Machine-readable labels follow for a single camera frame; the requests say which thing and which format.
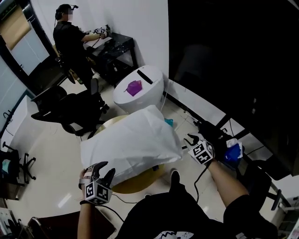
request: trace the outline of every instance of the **purple object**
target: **purple object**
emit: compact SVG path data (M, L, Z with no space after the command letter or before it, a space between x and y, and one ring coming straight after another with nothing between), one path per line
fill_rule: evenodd
M135 96L139 91L142 90L141 80L135 80L128 84L126 91L131 95Z

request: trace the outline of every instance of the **black clothing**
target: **black clothing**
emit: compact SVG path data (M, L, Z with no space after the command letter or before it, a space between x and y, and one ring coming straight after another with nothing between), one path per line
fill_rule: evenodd
M146 197L136 204L117 239L276 239L276 227L241 196L225 210L223 223L211 220L187 193L185 186L171 184L169 193Z
M91 66L86 59L82 38L86 34L68 21L57 22L53 37L56 49L62 54L64 62L83 81L87 89L93 77Z

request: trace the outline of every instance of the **black desk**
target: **black desk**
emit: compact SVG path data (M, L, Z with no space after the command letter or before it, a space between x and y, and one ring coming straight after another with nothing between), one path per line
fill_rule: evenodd
M135 44L133 38L118 33L112 33L110 37L112 38L111 40L97 48L92 48L87 45L84 45L84 48L87 51L88 57L96 63L96 65L93 66L94 70L97 71L103 79L115 87L117 82L136 70L138 65L134 51ZM130 51L131 53L133 67L116 59L127 51ZM115 72L113 64L117 64L123 70Z

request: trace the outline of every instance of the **person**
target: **person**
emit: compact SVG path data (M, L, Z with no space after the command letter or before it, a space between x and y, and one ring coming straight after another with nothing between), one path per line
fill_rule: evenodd
M223 223L208 218L187 193L185 186L180 184L179 173L174 170L171 174L170 191L138 202L129 212L116 238L278 238L277 228L252 206L246 188L217 161L212 160L207 167L226 206ZM81 205L78 239L97 238L92 235L92 208L91 204Z
M100 34L87 35L82 32L70 22L72 15L73 10L69 4L59 6L55 14L57 25L53 31L53 38L56 49L62 55L64 63L77 74L86 88L89 89L93 71L86 59L83 43L105 36Z

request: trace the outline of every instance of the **black sneaker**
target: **black sneaker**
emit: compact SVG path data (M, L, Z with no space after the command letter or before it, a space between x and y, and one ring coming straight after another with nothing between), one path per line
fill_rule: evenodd
M171 170L171 184L179 184L180 175L177 169Z

